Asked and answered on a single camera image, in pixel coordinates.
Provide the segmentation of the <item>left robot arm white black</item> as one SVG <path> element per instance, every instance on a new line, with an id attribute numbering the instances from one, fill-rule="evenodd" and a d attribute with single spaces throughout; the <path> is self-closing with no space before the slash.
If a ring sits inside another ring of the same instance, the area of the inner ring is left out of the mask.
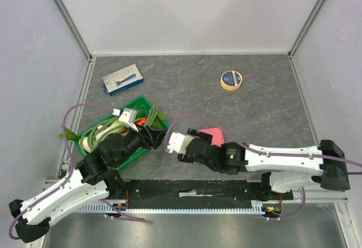
<path id="1" fill-rule="evenodd" d="M 118 199 L 124 193 L 124 182 L 117 168 L 138 149 L 157 149 L 165 129 L 138 125 L 123 136 L 105 137 L 75 168 L 50 188 L 28 200 L 15 199 L 9 204 L 14 222 L 9 228 L 13 240 L 33 242 L 61 219 L 93 201 Z"/>

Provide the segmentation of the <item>blue white razor box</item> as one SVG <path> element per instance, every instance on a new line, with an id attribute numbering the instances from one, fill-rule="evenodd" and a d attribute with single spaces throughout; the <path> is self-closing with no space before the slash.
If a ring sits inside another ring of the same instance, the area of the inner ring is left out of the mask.
<path id="1" fill-rule="evenodd" d="M 102 78 L 102 90 L 110 96 L 127 90 L 144 81 L 139 69 L 135 64 L 124 67 L 118 71 L 108 74 Z"/>

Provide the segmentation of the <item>green plastic basket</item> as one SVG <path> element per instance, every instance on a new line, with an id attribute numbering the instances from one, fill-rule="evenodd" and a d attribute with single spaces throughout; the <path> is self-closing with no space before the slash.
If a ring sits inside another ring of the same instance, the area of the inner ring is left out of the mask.
<path id="1" fill-rule="evenodd" d="M 143 117 L 147 117 L 149 114 L 149 111 L 152 109 L 153 105 L 150 103 L 150 101 L 143 95 L 135 98 L 134 100 L 132 100 L 131 102 L 129 102 L 128 104 L 124 105 L 123 107 L 121 107 L 120 109 L 124 109 L 124 108 L 133 108 L 136 109 L 138 111 L 142 111 L 142 115 Z M 155 128 L 159 128 L 159 129 L 168 129 L 169 128 L 169 124 L 166 121 L 166 116 L 164 115 L 163 112 L 161 112 L 161 110 L 157 109 L 158 114 L 157 116 L 154 117 L 154 121 L 152 123 L 152 126 Z M 107 117 L 101 119 L 98 122 L 95 122 L 93 125 L 91 125 L 89 128 L 85 129 L 82 132 L 78 132 L 78 136 L 82 137 L 84 136 L 88 136 L 90 134 L 90 132 L 96 128 L 97 126 L 101 125 L 103 122 L 108 121 L 109 119 L 114 119 L 115 116 L 110 114 Z M 144 155 L 148 150 L 147 149 L 140 149 L 137 152 L 135 152 L 134 154 L 132 154 L 123 164 L 121 164 L 118 168 L 117 171 L 121 171 L 123 169 L 125 169 L 127 166 L 129 166 L 131 163 L 135 162 L 136 160 L 138 160 L 142 155 Z"/>

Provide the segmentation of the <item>green bean bundle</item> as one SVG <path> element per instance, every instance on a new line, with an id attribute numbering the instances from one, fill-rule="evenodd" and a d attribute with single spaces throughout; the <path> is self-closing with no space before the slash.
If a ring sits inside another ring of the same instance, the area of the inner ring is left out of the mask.
<path id="1" fill-rule="evenodd" d="M 143 118 L 143 115 L 141 113 L 142 113 L 142 111 L 140 111 L 140 116 L 136 116 L 136 122 L 138 120 L 140 120 L 141 118 Z M 158 111 L 157 111 L 156 107 L 153 106 L 152 109 L 149 111 L 148 116 L 146 117 L 147 122 L 145 124 L 152 125 L 152 123 L 154 121 L 154 117 L 157 116 L 157 114 L 158 114 Z"/>

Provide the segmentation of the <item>masking tape roll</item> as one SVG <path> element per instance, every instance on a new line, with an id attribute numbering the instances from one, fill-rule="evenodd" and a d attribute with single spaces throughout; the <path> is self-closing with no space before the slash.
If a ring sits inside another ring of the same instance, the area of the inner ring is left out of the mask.
<path id="1" fill-rule="evenodd" d="M 243 76 L 233 70 L 226 71 L 222 74 L 220 85 L 224 90 L 234 91 L 241 87 Z"/>

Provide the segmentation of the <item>pink paper box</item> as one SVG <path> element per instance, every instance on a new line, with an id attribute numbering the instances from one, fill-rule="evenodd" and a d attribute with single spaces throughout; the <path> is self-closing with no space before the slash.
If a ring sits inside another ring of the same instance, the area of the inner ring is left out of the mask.
<path id="1" fill-rule="evenodd" d="M 225 143 L 223 132 L 220 128 L 206 128 L 200 129 L 200 131 L 212 136 L 212 145 L 221 146 Z"/>

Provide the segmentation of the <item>green toy leek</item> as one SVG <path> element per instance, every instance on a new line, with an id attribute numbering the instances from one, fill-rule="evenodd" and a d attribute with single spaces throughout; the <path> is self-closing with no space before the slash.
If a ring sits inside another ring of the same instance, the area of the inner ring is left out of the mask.
<path id="1" fill-rule="evenodd" d="M 107 135 L 126 134 L 127 127 L 116 116 L 101 121 L 95 127 L 86 130 L 79 139 L 80 152 L 85 156 L 91 153 Z"/>

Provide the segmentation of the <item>green leafy toy vegetable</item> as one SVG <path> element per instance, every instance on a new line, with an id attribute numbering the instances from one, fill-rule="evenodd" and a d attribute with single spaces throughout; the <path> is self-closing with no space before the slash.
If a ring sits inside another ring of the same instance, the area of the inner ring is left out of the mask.
<path id="1" fill-rule="evenodd" d="M 66 140 L 68 141 L 78 141 L 80 139 L 80 136 L 78 136 L 77 134 L 75 134 L 72 130 L 65 128 L 64 129 L 65 132 L 62 132 L 59 134 L 59 139 L 64 139 L 64 137 L 66 138 Z"/>

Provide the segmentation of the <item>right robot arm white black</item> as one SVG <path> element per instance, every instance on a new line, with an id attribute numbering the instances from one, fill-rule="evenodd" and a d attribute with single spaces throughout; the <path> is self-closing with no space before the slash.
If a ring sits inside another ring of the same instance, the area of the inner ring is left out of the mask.
<path id="1" fill-rule="evenodd" d="M 186 134 L 172 133 L 167 151 L 177 153 L 181 162 L 199 163 L 227 175 L 263 171 L 259 192 L 265 199 L 313 184 L 332 191 L 350 189 L 344 152 L 332 140 L 300 148 L 236 142 L 217 146 L 212 144 L 211 135 L 190 129 Z"/>

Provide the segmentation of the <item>orange toy carrot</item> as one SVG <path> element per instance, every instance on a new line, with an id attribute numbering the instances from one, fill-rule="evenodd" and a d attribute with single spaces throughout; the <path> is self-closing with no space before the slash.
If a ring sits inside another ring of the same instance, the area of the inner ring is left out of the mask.
<path id="1" fill-rule="evenodd" d="M 140 120 L 138 120 L 138 121 L 136 122 L 136 124 L 142 125 L 142 124 L 145 124 L 146 122 L 147 122 L 147 118 L 141 118 Z"/>

